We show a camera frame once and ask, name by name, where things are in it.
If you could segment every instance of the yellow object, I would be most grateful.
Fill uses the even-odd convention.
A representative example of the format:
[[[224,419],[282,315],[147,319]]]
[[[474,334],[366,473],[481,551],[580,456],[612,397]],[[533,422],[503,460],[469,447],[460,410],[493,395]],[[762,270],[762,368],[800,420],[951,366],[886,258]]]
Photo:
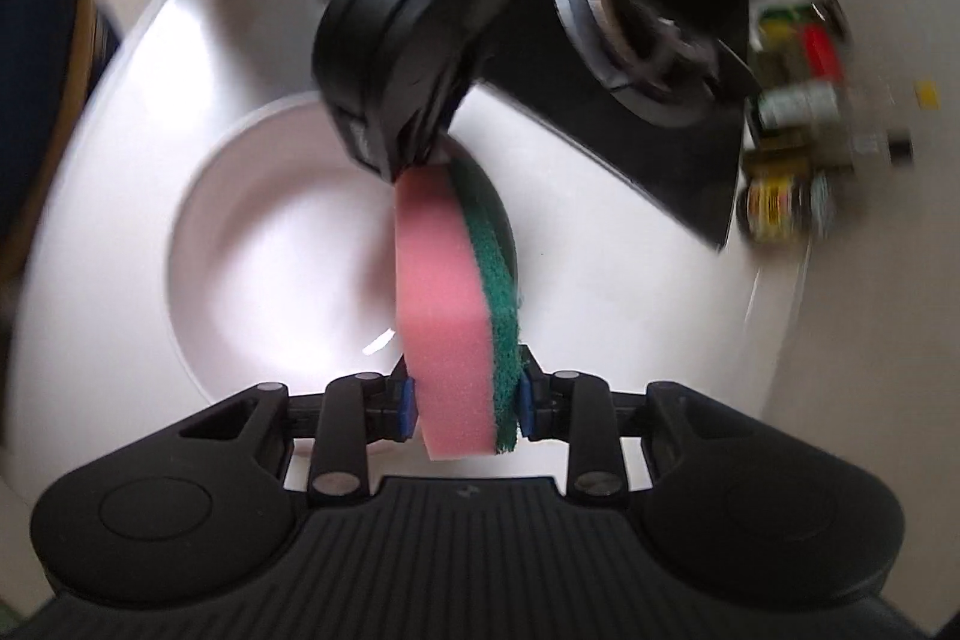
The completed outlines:
[[[932,79],[917,80],[913,89],[920,109],[940,109],[940,94],[937,92],[937,83]]]
[[[764,20],[760,24],[760,39],[765,49],[776,49],[797,36],[797,27],[783,20]]]
[[[766,177],[747,187],[747,223],[757,242],[789,242],[800,236],[795,177]]]

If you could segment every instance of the yellow label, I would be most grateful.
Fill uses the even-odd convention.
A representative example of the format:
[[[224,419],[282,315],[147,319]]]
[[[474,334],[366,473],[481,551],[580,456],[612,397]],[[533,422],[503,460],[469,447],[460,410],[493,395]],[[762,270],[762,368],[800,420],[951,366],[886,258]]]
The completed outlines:
[[[781,47],[797,36],[797,28],[786,20],[764,20],[760,24],[760,36],[767,47]]]
[[[798,233],[793,214],[793,177],[754,180],[747,192],[747,222],[760,242],[783,242]]]

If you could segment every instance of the ribbed rubber surface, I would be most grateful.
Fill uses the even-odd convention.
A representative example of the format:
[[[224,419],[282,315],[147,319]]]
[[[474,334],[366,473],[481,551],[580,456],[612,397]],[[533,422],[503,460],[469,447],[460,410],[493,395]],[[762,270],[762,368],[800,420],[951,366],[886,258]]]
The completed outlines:
[[[666,574],[613,511],[548,479],[388,479],[315,512],[270,571],[198,605],[136,612],[63,595],[17,640],[887,640],[920,638],[880,600],[776,614]]]

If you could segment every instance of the sponge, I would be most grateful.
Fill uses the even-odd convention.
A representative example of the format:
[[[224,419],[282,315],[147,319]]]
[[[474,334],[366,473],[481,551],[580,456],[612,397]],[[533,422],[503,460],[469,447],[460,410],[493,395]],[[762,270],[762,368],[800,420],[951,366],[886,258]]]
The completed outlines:
[[[496,192],[479,167],[454,159],[404,172],[395,207],[397,332],[427,453],[512,450],[520,379],[515,257]]]

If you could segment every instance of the screw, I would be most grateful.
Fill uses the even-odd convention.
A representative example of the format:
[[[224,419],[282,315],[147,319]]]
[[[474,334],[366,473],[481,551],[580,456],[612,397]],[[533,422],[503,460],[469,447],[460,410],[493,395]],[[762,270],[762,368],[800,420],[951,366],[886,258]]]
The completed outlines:
[[[573,487],[589,497],[609,497],[623,487],[623,481],[612,472],[584,472],[574,480]]]
[[[345,497],[360,487],[360,479],[349,472],[324,472],[313,479],[313,488],[328,497]]]

